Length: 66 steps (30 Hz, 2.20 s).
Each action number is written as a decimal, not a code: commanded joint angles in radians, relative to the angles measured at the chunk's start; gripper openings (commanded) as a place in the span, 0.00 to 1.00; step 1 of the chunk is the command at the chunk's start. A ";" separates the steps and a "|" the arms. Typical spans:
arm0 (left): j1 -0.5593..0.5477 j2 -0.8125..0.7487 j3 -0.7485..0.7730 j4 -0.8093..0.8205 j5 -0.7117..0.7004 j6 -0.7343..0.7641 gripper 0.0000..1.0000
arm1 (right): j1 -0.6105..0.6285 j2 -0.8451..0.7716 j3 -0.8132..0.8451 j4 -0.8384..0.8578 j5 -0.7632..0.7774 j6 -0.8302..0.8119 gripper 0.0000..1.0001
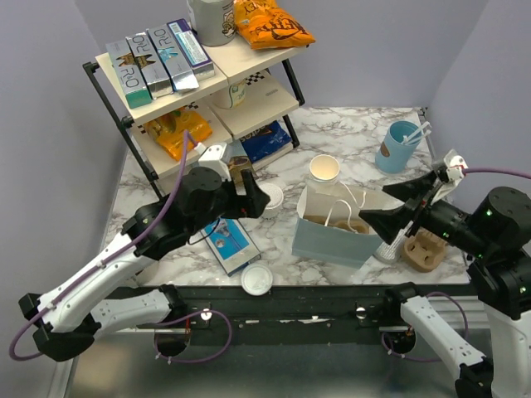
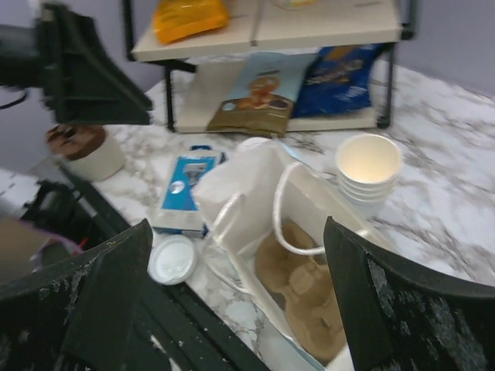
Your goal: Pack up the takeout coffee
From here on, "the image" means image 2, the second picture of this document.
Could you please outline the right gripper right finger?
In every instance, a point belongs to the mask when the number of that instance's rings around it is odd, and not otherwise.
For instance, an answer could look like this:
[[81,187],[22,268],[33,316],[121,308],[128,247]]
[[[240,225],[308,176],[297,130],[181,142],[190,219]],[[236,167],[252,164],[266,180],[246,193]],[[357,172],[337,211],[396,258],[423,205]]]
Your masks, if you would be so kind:
[[494,288],[434,271],[333,218],[326,260],[356,370],[492,370]]

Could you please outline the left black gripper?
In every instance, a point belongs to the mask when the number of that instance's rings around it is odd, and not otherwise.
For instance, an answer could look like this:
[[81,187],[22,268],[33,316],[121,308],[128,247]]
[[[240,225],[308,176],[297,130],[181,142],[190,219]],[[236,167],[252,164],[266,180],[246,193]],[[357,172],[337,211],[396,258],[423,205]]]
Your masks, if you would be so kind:
[[91,17],[62,2],[33,27],[1,25],[1,86],[42,88],[59,124],[150,124],[152,102],[106,53]]

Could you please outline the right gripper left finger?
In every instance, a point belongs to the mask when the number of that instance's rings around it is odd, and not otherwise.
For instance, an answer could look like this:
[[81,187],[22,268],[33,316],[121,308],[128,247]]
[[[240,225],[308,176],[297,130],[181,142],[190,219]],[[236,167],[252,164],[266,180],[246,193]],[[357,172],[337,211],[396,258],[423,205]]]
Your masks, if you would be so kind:
[[3,370],[123,370],[152,247],[143,220],[1,286]]

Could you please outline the single brown cup carrier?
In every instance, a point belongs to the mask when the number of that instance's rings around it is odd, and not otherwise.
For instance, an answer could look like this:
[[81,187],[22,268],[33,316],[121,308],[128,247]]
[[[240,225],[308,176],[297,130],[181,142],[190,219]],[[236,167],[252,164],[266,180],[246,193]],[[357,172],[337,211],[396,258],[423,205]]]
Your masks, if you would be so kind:
[[254,271],[282,304],[304,350],[325,364],[333,360],[347,340],[329,268],[314,257],[286,250],[270,233],[258,247]]

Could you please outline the stack of white lids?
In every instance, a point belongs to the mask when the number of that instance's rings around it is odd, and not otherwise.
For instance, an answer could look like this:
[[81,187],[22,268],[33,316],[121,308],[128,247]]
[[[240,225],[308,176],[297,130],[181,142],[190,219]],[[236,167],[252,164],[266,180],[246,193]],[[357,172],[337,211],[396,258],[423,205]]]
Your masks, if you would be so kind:
[[193,274],[197,261],[198,254],[192,240],[182,235],[172,235],[152,249],[148,275],[158,284],[181,284]]

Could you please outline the stack of paper cups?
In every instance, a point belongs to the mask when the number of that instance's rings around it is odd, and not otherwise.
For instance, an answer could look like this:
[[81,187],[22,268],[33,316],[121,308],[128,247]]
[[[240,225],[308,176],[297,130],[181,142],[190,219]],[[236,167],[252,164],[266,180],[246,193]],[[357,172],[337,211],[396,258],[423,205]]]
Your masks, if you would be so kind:
[[377,134],[357,134],[336,150],[337,184],[366,218],[376,216],[398,184],[401,149]]

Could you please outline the light blue paper bag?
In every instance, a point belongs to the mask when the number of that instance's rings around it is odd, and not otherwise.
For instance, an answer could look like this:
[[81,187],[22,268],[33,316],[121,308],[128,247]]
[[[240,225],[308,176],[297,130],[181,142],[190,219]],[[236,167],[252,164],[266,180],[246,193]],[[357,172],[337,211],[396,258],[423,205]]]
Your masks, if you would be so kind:
[[193,198],[209,228],[211,245],[222,248],[237,271],[241,291],[251,296],[301,359],[317,370],[351,370],[347,344],[327,364],[304,350],[285,320],[282,304],[257,278],[254,259],[264,238],[274,233],[286,250],[327,266],[323,231],[328,218],[390,249],[385,237],[334,186],[278,141],[237,152],[202,177]]

